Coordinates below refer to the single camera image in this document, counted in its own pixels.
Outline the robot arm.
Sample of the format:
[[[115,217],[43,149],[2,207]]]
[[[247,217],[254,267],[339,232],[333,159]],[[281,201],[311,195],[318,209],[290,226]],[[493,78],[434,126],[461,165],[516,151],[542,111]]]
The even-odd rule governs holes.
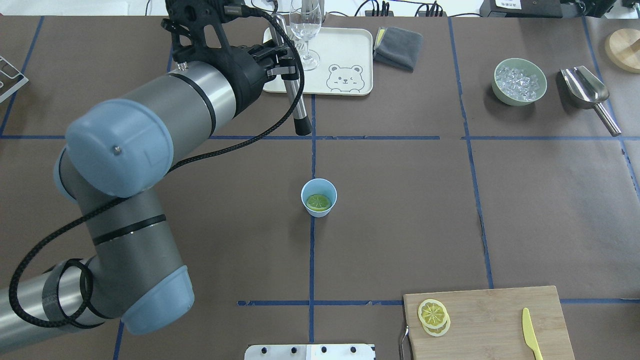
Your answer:
[[[71,123],[54,166],[58,190],[82,216],[21,260],[1,297],[1,348],[121,319],[134,335],[194,305],[182,260],[154,191],[189,153],[252,104],[278,75],[299,78],[298,51],[270,40],[223,47],[230,61],[182,62]]]

